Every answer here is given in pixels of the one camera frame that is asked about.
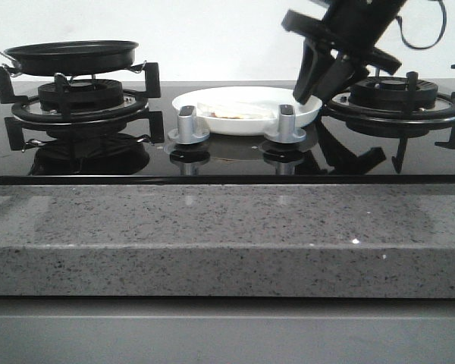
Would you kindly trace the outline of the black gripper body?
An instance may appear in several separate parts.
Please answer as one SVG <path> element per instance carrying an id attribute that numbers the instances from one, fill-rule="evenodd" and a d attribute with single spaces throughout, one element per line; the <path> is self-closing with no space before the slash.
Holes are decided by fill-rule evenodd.
<path id="1" fill-rule="evenodd" d="M 404 1 L 317 1 L 326 8 L 322 19 L 289 10 L 282 27 L 394 74 L 401 62 L 375 47 Z"/>

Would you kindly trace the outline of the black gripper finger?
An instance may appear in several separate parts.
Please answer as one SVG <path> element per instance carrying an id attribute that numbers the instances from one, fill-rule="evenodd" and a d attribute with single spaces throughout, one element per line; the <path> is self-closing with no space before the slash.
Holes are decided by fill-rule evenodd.
<path id="1" fill-rule="evenodd" d="M 339 92 L 365 79 L 368 75 L 369 70 L 358 58 L 339 54 L 317 83 L 314 96 L 323 102 L 328 102 Z"/>
<path id="2" fill-rule="evenodd" d="M 337 62 L 332 47 L 322 41 L 304 41 L 303 60 L 293 89 L 293 97 L 305 105 L 311 96 L 325 104 L 337 89 Z"/>

